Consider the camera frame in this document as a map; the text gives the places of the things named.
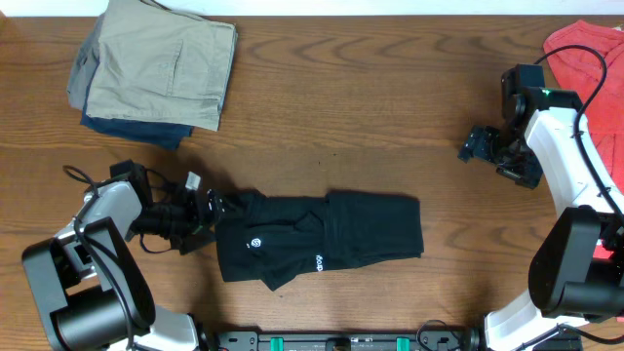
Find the black t-shirt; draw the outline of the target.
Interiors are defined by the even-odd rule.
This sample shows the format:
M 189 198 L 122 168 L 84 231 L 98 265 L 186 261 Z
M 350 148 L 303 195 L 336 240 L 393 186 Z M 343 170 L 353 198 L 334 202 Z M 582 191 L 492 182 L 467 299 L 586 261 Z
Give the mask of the black t-shirt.
M 354 269 L 424 252 L 417 199 L 357 191 L 225 198 L 215 226 L 221 277 L 275 291 L 300 274 Z

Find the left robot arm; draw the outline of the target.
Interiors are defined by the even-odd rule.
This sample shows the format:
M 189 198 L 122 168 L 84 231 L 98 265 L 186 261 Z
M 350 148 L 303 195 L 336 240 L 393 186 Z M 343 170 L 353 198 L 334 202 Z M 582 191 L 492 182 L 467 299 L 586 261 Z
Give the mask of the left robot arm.
M 216 350 L 214 336 L 190 314 L 167 310 L 153 295 L 128 249 L 134 236 L 165 238 L 188 254 L 213 239 L 214 207 L 201 179 L 165 182 L 165 202 L 152 198 L 147 173 L 131 168 L 87 184 L 84 204 L 53 238 L 21 256 L 45 335 L 55 350 Z

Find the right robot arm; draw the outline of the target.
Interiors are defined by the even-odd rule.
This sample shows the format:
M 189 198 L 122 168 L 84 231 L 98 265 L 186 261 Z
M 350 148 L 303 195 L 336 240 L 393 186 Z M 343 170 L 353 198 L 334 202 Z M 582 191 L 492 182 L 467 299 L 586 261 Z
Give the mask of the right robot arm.
M 623 195 L 587 135 L 572 91 L 506 88 L 505 126 L 476 126 L 462 161 L 480 158 L 527 188 L 548 183 L 557 220 L 533 257 L 527 288 L 488 313 L 485 350 L 535 350 L 623 314 Z

